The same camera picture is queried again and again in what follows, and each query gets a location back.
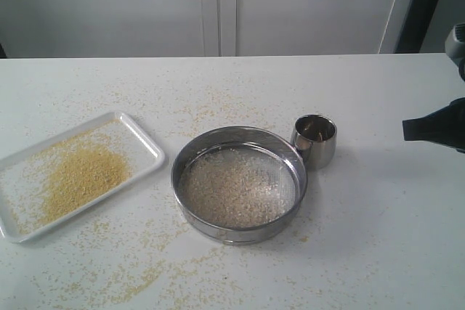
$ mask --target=cabinet door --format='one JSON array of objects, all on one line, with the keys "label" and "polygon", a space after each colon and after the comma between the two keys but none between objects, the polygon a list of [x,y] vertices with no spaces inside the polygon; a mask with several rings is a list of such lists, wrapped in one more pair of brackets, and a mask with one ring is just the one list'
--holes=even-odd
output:
[{"label": "cabinet door", "polygon": [[218,55],[205,1],[0,0],[0,42],[9,57]]},{"label": "cabinet door", "polygon": [[[394,50],[409,0],[236,0],[237,55]],[[389,21],[395,17],[395,25]]]}]

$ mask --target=grain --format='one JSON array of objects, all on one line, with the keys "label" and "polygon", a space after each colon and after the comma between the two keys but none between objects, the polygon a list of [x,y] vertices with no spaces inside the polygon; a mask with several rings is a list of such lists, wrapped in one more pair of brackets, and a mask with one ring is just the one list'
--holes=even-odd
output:
[{"label": "grain", "polygon": [[85,205],[129,177],[124,157],[105,145],[84,142],[67,152],[46,178],[42,225]]},{"label": "grain", "polygon": [[209,223],[254,227],[282,216],[294,203],[295,184],[283,164],[255,150],[204,155],[179,183],[185,204]]}]

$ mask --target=white tray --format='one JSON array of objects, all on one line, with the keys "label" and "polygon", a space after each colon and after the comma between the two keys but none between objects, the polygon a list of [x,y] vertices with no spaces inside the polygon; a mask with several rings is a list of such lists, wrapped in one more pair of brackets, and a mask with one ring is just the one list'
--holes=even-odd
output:
[{"label": "white tray", "polygon": [[[37,168],[47,166],[47,162],[43,159],[37,160],[34,155],[83,133],[86,137],[95,139],[102,139],[104,135],[103,144],[114,152],[124,154],[132,176],[56,221],[38,227],[37,218],[34,221],[34,217],[37,217],[38,205],[42,200],[39,193],[44,180],[41,177],[44,175],[37,174]],[[23,242],[37,237],[156,170],[164,159],[163,150],[127,114],[119,111],[101,115],[10,155],[0,160],[0,232],[10,242]]]}]

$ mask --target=white wall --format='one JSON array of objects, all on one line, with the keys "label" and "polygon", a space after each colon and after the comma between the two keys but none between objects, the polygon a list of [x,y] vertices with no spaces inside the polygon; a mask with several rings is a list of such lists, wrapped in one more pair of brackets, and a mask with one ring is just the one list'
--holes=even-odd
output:
[{"label": "white wall", "polygon": [[439,0],[421,52],[444,52],[444,41],[456,23],[465,22],[465,0]]},{"label": "white wall", "polygon": [[0,0],[9,57],[202,56],[201,0]]},{"label": "white wall", "polygon": [[377,53],[393,2],[237,0],[236,52],[238,55]]}]

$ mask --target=sieve mesh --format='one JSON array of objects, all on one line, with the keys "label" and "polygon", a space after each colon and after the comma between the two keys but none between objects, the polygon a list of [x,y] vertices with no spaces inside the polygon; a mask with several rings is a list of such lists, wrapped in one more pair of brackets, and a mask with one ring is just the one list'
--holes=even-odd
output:
[{"label": "sieve mesh", "polygon": [[289,211],[297,186],[288,166],[255,147],[206,153],[181,176],[179,192],[199,218],[220,227],[269,223]]}]

